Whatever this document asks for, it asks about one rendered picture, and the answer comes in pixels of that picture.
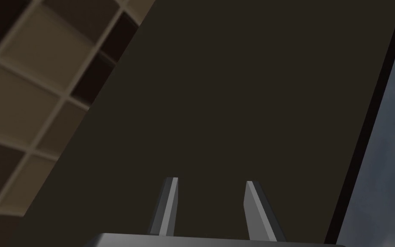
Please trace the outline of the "dark brown door leaf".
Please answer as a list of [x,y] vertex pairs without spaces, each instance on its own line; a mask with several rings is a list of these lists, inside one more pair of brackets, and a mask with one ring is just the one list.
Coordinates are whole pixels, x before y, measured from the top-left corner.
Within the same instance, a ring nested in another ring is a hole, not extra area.
[[395,61],[395,0],[156,0],[9,247],[246,238],[258,181],[287,241],[337,243]]

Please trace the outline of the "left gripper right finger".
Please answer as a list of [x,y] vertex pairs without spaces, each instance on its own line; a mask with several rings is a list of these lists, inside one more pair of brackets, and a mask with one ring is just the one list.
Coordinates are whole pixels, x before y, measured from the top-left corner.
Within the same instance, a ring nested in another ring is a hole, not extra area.
[[247,181],[243,199],[249,239],[285,242],[286,237],[258,181]]

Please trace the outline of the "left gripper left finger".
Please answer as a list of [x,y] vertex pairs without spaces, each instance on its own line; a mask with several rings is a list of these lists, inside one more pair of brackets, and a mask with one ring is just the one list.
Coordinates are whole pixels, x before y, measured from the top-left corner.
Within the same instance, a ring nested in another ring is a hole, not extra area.
[[148,234],[173,236],[179,198],[177,177],[165,178],[150,222]]

